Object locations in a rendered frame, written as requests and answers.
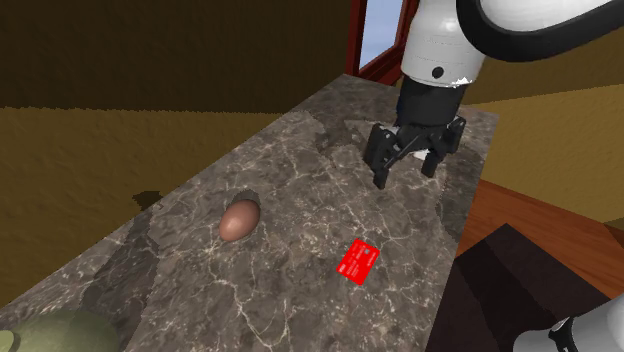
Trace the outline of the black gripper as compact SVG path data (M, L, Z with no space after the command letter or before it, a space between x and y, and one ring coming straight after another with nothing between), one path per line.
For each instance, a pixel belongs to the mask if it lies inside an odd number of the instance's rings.
M439 126L427 136L428 153L421 168L424 176L432 178L446 155L457 151L466 125L463 117L456 116L463 96L463 85L437 87L404 77L395 127L374 124L363 156L378 189L385 188L389 171L396 162L410 152L425 149L424 134L415 126Z

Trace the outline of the red framed window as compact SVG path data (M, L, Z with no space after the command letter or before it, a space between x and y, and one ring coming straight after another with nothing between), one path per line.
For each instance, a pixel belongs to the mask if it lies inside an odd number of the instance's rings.
M349 0L345 73L393 85L419 0Z

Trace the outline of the red card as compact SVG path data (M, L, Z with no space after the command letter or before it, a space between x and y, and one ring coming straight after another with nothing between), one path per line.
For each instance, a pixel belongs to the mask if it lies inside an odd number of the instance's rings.
M362 285L379 254L379 249L356 238L342 257L336 271L353 283Z

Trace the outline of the dark robot stand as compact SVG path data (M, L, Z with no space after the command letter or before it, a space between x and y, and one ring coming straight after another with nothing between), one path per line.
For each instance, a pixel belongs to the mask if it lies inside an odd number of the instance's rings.
M512 352L521 333L607 301L504 224L454 260L425 352Z

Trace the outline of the brown egg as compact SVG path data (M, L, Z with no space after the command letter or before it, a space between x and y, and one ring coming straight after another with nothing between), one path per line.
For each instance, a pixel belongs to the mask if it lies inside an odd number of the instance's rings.
M248 236L258 225L260 212L260 206L253 200L232 203L221 217L219 236L224 241L237 241Z

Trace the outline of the olive green rounded object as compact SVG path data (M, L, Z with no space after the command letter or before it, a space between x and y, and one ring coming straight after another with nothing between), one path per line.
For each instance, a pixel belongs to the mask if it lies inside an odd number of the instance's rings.
M0 352L119 352L115 328L88 311L59 310L0 330Z

